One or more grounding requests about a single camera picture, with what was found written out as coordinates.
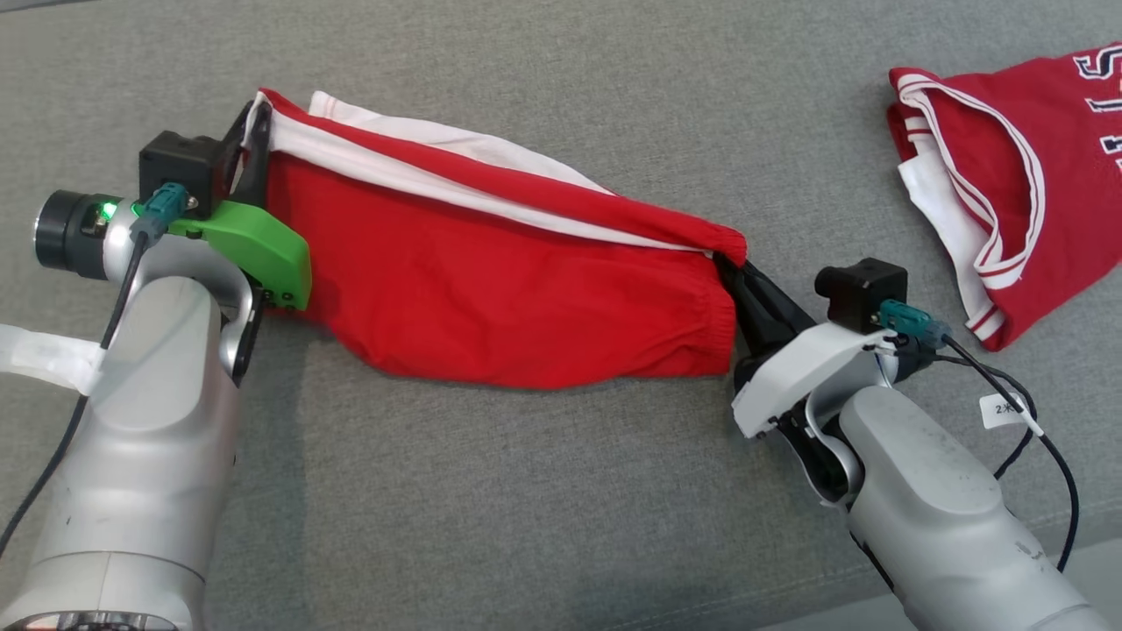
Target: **red garment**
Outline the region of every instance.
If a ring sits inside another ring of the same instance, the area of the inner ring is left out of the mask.
[[[1122,258],[1122,44],[949,79],[890,73],[901,173],[990,350]]]
[[[728,371],[735,311],[703,250],[742,264],[738,232],[590,182],[352,127],[329,118],[337,106],[378,115],[319,93],[313,110],[322,116],[272,91],[258,99],[274,108],[268,209],[311,249],[304,316],[367,363],[396,375],[532,388]],[[554,168],[568,167],[546,171]],[[403,171],[388,185],[359,180],[395,170]],[[415,190],[434,194],[466,185],[469,205],[504,200],[531,210],[511,219],[394,190],[414,190],[417,179],[429,188]]]

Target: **folded jersey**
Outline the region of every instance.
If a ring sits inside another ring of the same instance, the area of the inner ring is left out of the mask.
[[[494,136],[322,92],[306,112],[261,101],[268,210],[311,249],[304,316],[365,362],[531,388],[728,369],[735,310],[709,256],[742,264],[737,231]]]
[[[1122,256],[1122,44],[940,79],[900,67],[889,126],[912,202],[990,350]]]

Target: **white cable label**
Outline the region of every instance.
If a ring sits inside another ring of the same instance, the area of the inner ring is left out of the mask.
[[[0,324],[0,373],[90,394],[105,351],[96,342]]]
[[[1024,401],[1013,394],[1013,399],[1024,408]],[[1011,426],[1014,423],[1023,423],[1024,418],[1021,417],[1017,408],[1013,408],[1005,397],[997,394],[987,394],[978,400],[978,404],[982,406],[982,424],[985,429],[999,428],[1001,426]]]

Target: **gray couch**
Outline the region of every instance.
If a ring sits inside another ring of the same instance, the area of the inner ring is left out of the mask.
[[[504,136],[733,226],[816,316],[820,267],[876,256],[911,272],[914,303],[959,324],[950,263],[895,173],[888,70],[993,71],[1107,43],[1120,25],[1116,0],[100,0],[2,13],[0,322],[98,337],[114,291],[36,265],[36,209],[62,186],[134,192],[137,152],[158,131],[219,135],[267,85]],[[1034,392],[1067,455],[1083,545],[1122,536],[1120,312],[1114,273],[986,357]],[[935,367],[904,391],[990,466],[1017,441],[982,429],[986,387],[966,369]],[[737,436],[727,379],[551,393],[397,379],[273,320],[243,392],[208,586],[215,629],[744,629],[885,592],[787,447]],[[0,378],[4,519],[73,399]],[[1058,551],[1067,496],[1043,449],[1003,486]],[[0,564],[0,600],[43,506]]]

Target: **white fabric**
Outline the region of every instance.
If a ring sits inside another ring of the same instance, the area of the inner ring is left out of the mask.
[[[545,174],[543,172],[548,172],[564,177],[577,177],[588,182],[582,175],[569,167],[565,167],[561,163],[545,158],[545,156],[540,156],[528,149],[514,145],[513,143],[494,143],[487,140],[487,137],[481,135],[472,135],[471,132],[457,130],[451,127],[443,128],[443,126],[439,126],[436,124],[424,124],[424,121],[416,121],[414,119],[379,117],[379,115],[375,112],[342,103],[328,94],[320,94],[322,95],[319,97],[319,111],[327,111],[327,113],[330,113],[331,108],[328,107],[328,104],[334,101],[333,109],[337,113],[333,116],[341,116],[347,120],[353,120],[361,125],[370,125],[387,129],[392,128],[393,132],[387,134],[387,136],[394,136],[419,143],[423,143],[424,140],[440,141],[441,139],[444,139],[447,146],[441,148],[453,150],[452,147],[456,147],[456,153],[465,150],[478,152],[480,148],[485,148],[485,153],[487,150],[490,152],[489,159],[499,159],[508,165],[526,166],[526,168],[522,168],[521,166],[509,166],[511,168],[518,168],[519,171],[536,168],[537,171],[531,172],[539,174]],[[258,92],[257,99],[252,109],[250,109],[246,124],[247,137],[245,138],[243,144],[248,145],[248,130],[252,128],[252,121],[257,118],[259,106],[265,100],[267,100],[266,95]],[[272,122],[270,150],[296,156],[311,164],[328,168],[359,182],[368,182],[370,184],[377,184],[395,191],[440,200],[461,208],[504,217],[512,221],[517,221],[519,223],[525,223],[527,226],[533,226],[551,232],[631,246],[703,252],[698,248],[649,239],[638,235],[632,235],[620,230],[605,228],[603,226],[586,223],[567,217],[552,214],[540,209],[517,204],[470,186],[466,186],[458,182],[440,177],[429,173],[427,171],[417,168],[398,159],[394,159],[389,156],[367,149],[366,147],[351,143],[350,140],[288,118],[276,110],[273,111]],[[460,139],[458,141],[448,143],[448,140],[452,140],[454,138]],[[560,176],[558,179],[570,183],[577,183]]]
[[[945,171],[949,174],[951,184],[959,193],[959,198],[965,202],[966,207],[971,211],[994,227],[988,235],[986,245],[983,247],[977,259],[974,262],[976,272],[980,274],[986,274],[981,276],[982,283],[985,286],[995,290],[1012,285],[1020,277],[1021,271],[1028,263],[1029,256],[1031,256],[1032,250],[1037,245],[1037,240],[1040,237],[1040,231],[1043,228],[1046,196],[1043,170],[1040,165],[1040,159],[1037,157],[1024,136],[1015,127],[1013,127],[1013,125],[1004,116],[1002,116],[1001,112],[982,101],[978,101],[974,97],[966,94],[965,92],[942,85],[921,74],[907,74],[900,77],[900,81],[896,83],[896,90],[900,93],[901,103],[923,112],[923,117],[927,119],[928,125],[930,125],[932,135],[938,144]],[[992,116],[1001,122],[1001,125],[1009,132],[1010,139],[1017,146],[1018,152],[1021,154],[1021,159],[1024,162],[1024,172],[1029,182],[1029,231],[1024,236],[1023,250],[1019,253],[1011,253],[1008,256],[1006,253],[1003,252],[1001,234],[997,230],[997,214],[994,212],[993,205],[985,198],[985,195],[975,189],[955,168],[954,158],[947,150],[946,144],[942,141],[940,136],[939,121],[936,117],[935,108],[925,93],[925,90],[939,90],[967,107]]]
[[[0,373],[35,377],[90,394],[104,355],[92,341],[0,324]]]
[[[978,254],[990,236],[959,203],[934,137],[917,135],[912,144],[919,155],[899,166],[900,176],[912,203],[931,222],[955,264],[958,293],[968,318],[966,326],[973,329],[990,316],[974,331],[978,339],[986,339],[1005,322],[1005,316],[1000,310],[990,314],[996,308],[975,268]]]

